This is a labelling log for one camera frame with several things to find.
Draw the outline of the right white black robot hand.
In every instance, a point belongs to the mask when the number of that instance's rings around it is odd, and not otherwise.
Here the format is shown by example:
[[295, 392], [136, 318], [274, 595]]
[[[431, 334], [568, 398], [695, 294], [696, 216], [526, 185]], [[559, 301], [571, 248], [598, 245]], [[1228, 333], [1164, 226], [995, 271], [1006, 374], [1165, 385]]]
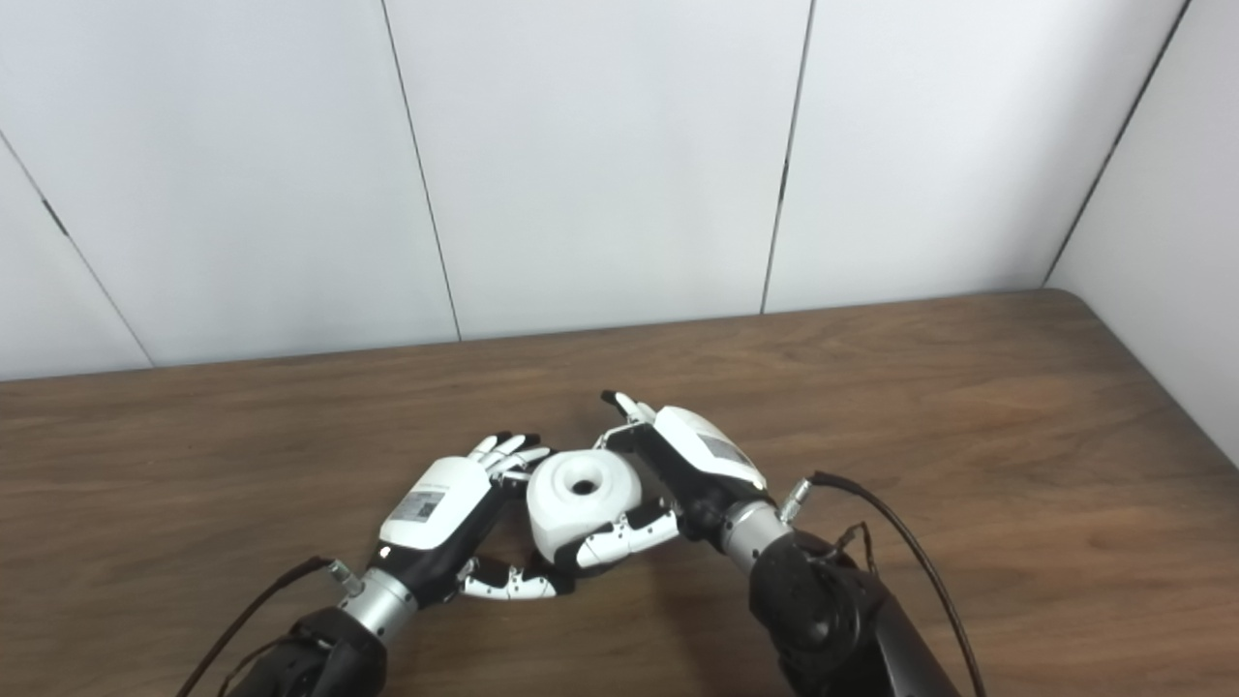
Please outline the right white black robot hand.
[[602, 401], [624, 425], [593, 442], [596, 453], [631, 453], [646, 463], [667, 495], [637, 504], [558, 552], [571, 572], [620, 563], [681, 537], [705, 541], [751, 574], [769, 543], [790, 532], [777, 520], [769, 485], [725, 433], [695, 411], [652, 409], [620, 391]]

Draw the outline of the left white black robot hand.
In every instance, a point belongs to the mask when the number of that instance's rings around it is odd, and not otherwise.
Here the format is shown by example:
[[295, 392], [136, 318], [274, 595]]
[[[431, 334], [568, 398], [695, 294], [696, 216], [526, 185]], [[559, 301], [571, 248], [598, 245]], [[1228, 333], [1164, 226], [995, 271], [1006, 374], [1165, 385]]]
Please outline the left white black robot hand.
[[418, 608], [458, 594], [494, 600], [570, 594], [574, 583], [546, 565], [507, 565], [479, 552], [501, 513], [527, 499], [532, 473], [553, 453], [536, 435], [501, 432], [470, 454], [432, 462], [383, 521], [368, 568], [389, 574]]

